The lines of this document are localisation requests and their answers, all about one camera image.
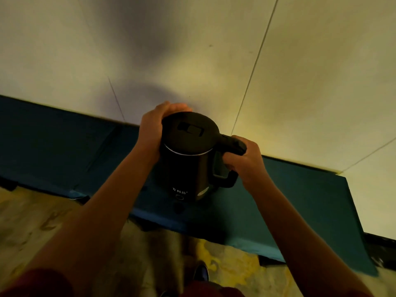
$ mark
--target marble floor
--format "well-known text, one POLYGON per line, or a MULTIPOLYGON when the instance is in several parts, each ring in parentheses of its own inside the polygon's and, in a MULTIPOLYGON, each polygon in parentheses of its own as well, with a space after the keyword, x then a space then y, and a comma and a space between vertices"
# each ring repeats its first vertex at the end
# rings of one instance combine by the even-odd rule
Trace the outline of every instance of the marble floor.
MULTIPOLYGON (((15 279, 34 254, 81 205, 17 187, 0 188, 0 290, 15 279)), ((246 297, 301 296, 287 266, 265 268, 256 255, 158 229, 141 231, 128 221, 111 260, 92 287, 92 296, 158 296, 183 289, 198 260, 211 280, 240 289, 246 297)), ((396 272, 379 277, 359 274, 376 297, 396 297, 396 272)))

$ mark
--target red sleeve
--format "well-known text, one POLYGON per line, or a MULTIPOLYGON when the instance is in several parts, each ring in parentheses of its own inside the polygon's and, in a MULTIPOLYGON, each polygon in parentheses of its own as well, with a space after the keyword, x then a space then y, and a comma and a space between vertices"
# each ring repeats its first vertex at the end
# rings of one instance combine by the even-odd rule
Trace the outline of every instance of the red sleeve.
POLYGON ((21 275, 0 297, 73 297, 70 282, 59 272, 34 269, 21 275))

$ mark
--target electric kettle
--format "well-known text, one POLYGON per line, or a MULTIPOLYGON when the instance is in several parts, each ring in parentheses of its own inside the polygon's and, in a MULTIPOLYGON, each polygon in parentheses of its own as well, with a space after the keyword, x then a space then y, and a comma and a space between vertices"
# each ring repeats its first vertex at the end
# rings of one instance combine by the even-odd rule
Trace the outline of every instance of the electric kettle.
POLYGON ((217 152, 243 155, 246 145, 220 134, 214 121, 196 112, 178 112, 162 120, 161 160, 169 194, 183 201, 201 199, 210 187, 232 187, 238 174, 214 173, 217 152))

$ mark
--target person's right hand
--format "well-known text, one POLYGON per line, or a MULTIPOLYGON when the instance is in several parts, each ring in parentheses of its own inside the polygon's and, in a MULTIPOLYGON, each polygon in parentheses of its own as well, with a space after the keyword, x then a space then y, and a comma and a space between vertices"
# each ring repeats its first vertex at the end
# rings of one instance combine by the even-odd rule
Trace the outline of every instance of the person's right hand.
POLYGON ((233 135, 246 144, 246 153, 242 156, 230 152, 223 155, 225 165, 236 171, 249 192, 263 180, 268 179, 269 175, 265 169, 259 146, 243 137, 233 135))

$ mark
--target silver rim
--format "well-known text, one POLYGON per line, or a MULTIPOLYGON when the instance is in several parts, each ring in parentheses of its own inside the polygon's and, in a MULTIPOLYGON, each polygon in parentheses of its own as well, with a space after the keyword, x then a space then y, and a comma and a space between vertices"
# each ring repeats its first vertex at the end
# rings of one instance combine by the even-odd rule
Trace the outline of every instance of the silver rim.
POLYGON ((170 151, 172 151, 173 153, 176 153, 176 154, 178 154, 178 155, 183 155, 183 156, 199 156, 199 155, 204 155, 204 154, 206 154, 206 153, 208 153, 208 152, 210 152, 211 150, 213 150, 213 148, 212 149, 210 149, 209 151, 206 151, 206 152, 204 152, 204 153, 201 153, 201 154, 181 154, 181 153, 177 153, 176 151, 173 151, 171 148, 169 148, 166 144, 164 144, 165 145, 165 147, 166 148, 168 148, 170 151))

